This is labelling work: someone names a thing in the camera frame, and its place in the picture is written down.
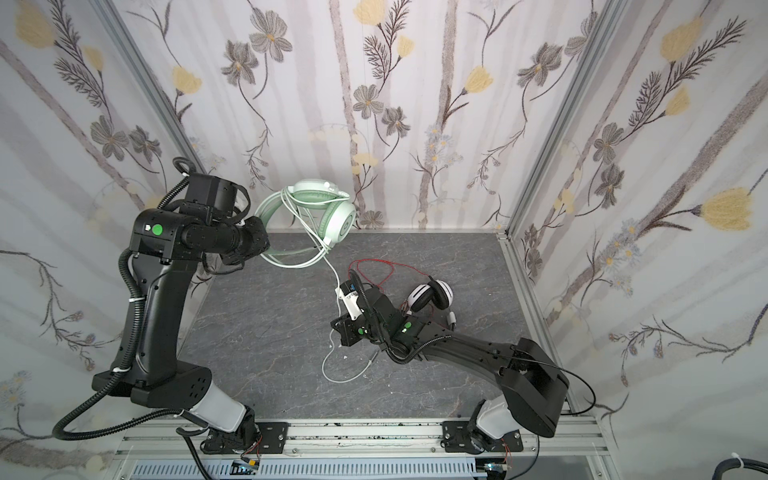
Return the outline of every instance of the cable tie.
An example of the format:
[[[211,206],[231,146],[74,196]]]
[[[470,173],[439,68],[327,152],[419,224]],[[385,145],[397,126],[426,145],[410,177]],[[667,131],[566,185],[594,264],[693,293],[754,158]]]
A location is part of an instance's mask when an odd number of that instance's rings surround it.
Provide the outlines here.
[[[731,452],[730,456],[732,456],[734,458],[738,458],[739,459],[739,463],[741,464],[741,466],[739,468],[744,468],[744,460],[742,460],[741,457],[739,457],[738,453]]]

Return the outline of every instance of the floral wallpaper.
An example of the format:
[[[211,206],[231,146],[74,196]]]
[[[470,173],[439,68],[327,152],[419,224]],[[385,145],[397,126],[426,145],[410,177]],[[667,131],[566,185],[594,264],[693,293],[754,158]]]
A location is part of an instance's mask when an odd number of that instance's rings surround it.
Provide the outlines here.
[[[765,456],[766,21],[631,2],[512,234],[630,480]]]
[[[506,227],[603,5],[115,3],[208,170],[334,181],[359,229]]]
[[[60,442],[51,429],[114,358],[128,298],[117,258],[138,212],[180,180],[177,152],[87,2],[0,13],[0,477],[101,478],[119,436]],[[182,337],[206,282],[190,289]],[[108,399],[76,428],[141,410]]]

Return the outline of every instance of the black mounting plate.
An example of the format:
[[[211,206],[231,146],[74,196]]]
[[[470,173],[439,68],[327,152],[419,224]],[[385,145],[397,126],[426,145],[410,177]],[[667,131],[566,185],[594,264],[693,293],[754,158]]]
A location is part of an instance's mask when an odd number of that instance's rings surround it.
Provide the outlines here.
[[[445,449],[445,453],[468,453],[477,455],[483,453],[482,448],[472,442],[468,429],[469,420],[451,420],[442,423],[442,441],[440,446]],[[510,452],[522,452],[523,441],[520,438],[520,431],[508,432],[498,440],[494,440],[490,448],[485,452],[503,452],[506,442]]]
[[[261,432],[259,455],[265,453],[283,453],[283,447],[288,438],[287,422],[257,422]]]

